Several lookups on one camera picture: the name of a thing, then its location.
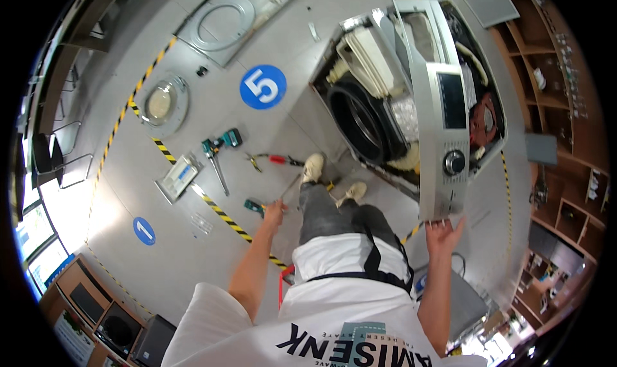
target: number 5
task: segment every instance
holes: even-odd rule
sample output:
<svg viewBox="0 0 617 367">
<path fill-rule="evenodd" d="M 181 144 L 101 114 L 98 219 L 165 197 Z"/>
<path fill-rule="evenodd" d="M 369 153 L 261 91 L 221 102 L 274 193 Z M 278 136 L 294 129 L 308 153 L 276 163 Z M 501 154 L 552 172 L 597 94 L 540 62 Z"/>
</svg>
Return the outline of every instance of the number 5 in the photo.
<svg viewBox="0 0 617 367">
<path fill-rule="evenodd" d="M 259 101 L 262 103 L 271 102 L 278 94 L 278 86 L 274 81 L 270 78 L 260 79 L 257 84 L 255 84 L 255 80 L 259 78 L 263 74 L 262 70 L 258 69 L 254 73 L 251 74 L 249 78 L 244 81 L 244 84 L 255 94 L 255 96 L 261 95 L 262 88 L 266 86 L 270 89 L 270 93 L 268 95 L 263 94 L 259 97 Z"/>
</svg>

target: display screen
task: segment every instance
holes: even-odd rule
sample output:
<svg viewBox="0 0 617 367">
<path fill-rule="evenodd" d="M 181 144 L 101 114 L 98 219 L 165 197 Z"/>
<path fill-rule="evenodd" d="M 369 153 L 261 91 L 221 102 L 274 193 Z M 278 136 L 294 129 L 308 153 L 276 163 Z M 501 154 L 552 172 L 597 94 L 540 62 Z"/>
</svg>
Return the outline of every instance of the display screen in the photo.
<svg viewBox="0 0 617 367">
<path fill-rule="evenodd" d="M 438 73 L 445 129 L 467 129 L 467 109 L 460 75 Z"/>
</svg>

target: gray floor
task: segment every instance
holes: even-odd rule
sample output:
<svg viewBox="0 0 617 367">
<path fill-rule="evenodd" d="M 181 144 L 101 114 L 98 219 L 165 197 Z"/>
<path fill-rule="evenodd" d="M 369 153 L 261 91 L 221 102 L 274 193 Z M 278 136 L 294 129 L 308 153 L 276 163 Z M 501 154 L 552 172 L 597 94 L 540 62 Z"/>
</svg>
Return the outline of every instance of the gray floor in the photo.
<svg viewBox="0 0 617 367">
<path fill-rule="evenodd" d="M 144 306 L 174 324 L 188 306 L 197 282 L 227 287 L 249 244 L 195 193 L 187 192 L 173 206 L 165 201 L 153 180 L 164 176 L 170 165 L 132 112 L 127 112 L 113 139 L 96 189 L 89 229 L 88 209 L 98 162 L 120 109 L 172 32 L 201 1 L 133 0 L 123 9 L 110 53 L 90 58 L 78 85 L 77 99 L 72 101 L 70 115 L 64 121 L 84 121 L 72 155 L 95 155 L 89 180 L 65 191 L 52 185 L 43 189 L 50 216 L 68 249 L 84 252 L 90 259 L 83 245 L 89 232 L 91 248 L 114 277 Z M 530 172 L 524 151 L 523 119 L 512 81 L 492 38 L 463 1 L 454 2 L 482 44 L 497 78 L 509 126 L 504 154 L 513 209 L 512 249 L 508 251 L 508 203 L 503 166 L 497 158 L 470 185 L 465 207 L 468 227 L 457 250 L 467 258 L 465 278 L 505 308 L 515 292 L 529 227 Z M 388 5 L 389 0 L 294 0 L 256 33 L 224 70 L 210 66 L 208 75 L 198 78 L 194 72 L 207 61 L 182 42 L 177 42 L 156 67 L 155 72 L 172 70 L 181 74 L 191 92 L 187 119 L 179 132 L 164 140 L 166 146 L 176 157 L 189 152 L 199 157 L 205 167 L 195 182 L 250 234 L 261 219 L 243 208 L 244 200 L 278 198 L 300 169 L 260 162 L 264 172 L 259 174 L 244 160 L 244 152 L 270 152 L 304 160 L 322 151 L 328 157 L 326 174 L 344 176 L 335 195 L 341 195 L 354 181 L 364 180 L 368 183 L 366 202 L 383 210 L 395 233 L 405 236 L 418 224 L 418 205 L 414 201 L 341 155 L 345 149 L 335 124 L 307 86 L 336 23 Z M 313 41 L 308 22 L 315 23 L 320 42 Z M 249 108 L 238 93 L 243 74 L 258 64 L 277 66 L 288 82 L 282 102 L 267 111 Z M 244 145 L 239 151 L 223 149 L 219 154 L 231 191 L 225 197 L 212 166 L 201 153 L 200 142 L 232 127 L 240 130 Z M 272 249 L 286 263 L 297 246 L 302 221 L 295 208 L 297 196 L 297 187 L 285 196 L 290 211 Z M 209 235 L 191 225 L 195 213 L 213 224 Z M 145 246 L 136 238 L 132 226 L 135 217 L 146 218 L 154 228 L 153 246 Z M 423 230 L 405 246 L 412 265 L 420 266 L 428 260 Z M 101 268 L 95 270 L 118 296 L 130 301 Z M 278 273 L 279 268 L 271 264 L 257 322 L 277 314 Z M 147 316 L 136 305 L 135 310 Z"/>
</svg>

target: circular metal plate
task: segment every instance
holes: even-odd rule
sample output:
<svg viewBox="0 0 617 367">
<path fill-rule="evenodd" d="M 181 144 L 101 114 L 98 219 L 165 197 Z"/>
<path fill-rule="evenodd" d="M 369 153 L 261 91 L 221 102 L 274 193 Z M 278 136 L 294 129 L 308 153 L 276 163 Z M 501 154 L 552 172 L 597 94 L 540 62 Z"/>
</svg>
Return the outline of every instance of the circular metal plate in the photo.
<svg viewBox="0 0 617 367">
<path fill-rule="evenodd" d="M 146 134 L 165 138 L 178 131 L 189 108 L 188 85 L 180 76 L 168 73 L 146 96 L 141 119 Z"/>
<path fill-rule="evenodd" d="M 203 22 L 204 18 L 212 13 L 212 11 L 222 7 L 231 7 L 237 10 L 240 14 L 240 24 L 231 38 L 206 42 L 199 36 L 201 22 Z M 203 51 L 220 51 L 238 42 L 251 29 L 255 21 L 255 7 L 253 7 L 253 4 L 249 0 L 217 0 L 215 3 L 205 4 L 196 15 L 198 15 L 199 20 L 192 22 L 191 40 L 196 47 L 199 47 Z"/>
</svg>

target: chair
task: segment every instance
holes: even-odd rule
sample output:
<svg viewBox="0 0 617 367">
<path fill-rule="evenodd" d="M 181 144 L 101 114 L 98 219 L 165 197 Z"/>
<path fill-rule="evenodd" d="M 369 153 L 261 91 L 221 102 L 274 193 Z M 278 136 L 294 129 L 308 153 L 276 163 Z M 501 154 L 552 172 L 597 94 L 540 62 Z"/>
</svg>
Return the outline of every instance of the chair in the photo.
<svg viewBox="0 0 617 367">
<path fill-rule="evenodd" d="M 81 126 L 81 122 L 80 121 L 75 121 L 72 123 L 68 123 L 54 131 L 51 132 L 50 135 L 55 134 L 58 130 L 61 130 L 71 124 L 75 124 L 78 123 Z M 70 152 L 73 151 L 73 149 L 75 148 L 75 143 L 73 143 L 73 147 L 71 148 Z M 38 179 L 40 176 L 42 175 L 48 175 L 48 174 L 52 174 L 55 173 L 55 177 L 56 180 L 58 181 L 58 186 L 60 186 L 60 189 L 66 189 L 68 187 L 71 187 L 73 185 L 77 185 L 79 183 L 82 183 L 83 181 L 86 180 L 86 178 L 88 178 L 88 173 L 90 172 L 90 166 L 92 165 L 92 159 L 94 158 L 94 155 L 92 154 L 84 154 L 81 155 L 80 157 L 75 158 L 74 160 L 71 160 L 69 162 L 64 162 L 64 157 L 66 156 L 66 154 L 62 154 L 62 151 L 60 149 L 60 144 L 58 143 L 58 139 L 54 138 L 53 141 L 53 147 L 51 149 L 51 152 L 49 151 L 49 139 L 48 136 L 43 134 L 43 133 L 39 133 L 39 134 L 35 134 L 32 138 L 32 152 L 33 152 L 33 160 L 34 160 L 34 173 L 32 176 L 32 183 L 33 186 L 40 186 L 41 184 L 38 182 Z M 88 169 L 86 169 L 86 174 L 84 175 L 83 179 L 80 181 L 76 181 L 73 182 L 70 185 L 67 186 L 63 186 L 62 185 L 62 177 L 64 176 L 64 169 L 71 163 L 76 162 L 81 160 L 82 158 L 86 158 L 89 157 L 90 161 L 88 162 Z"/>
</svg>

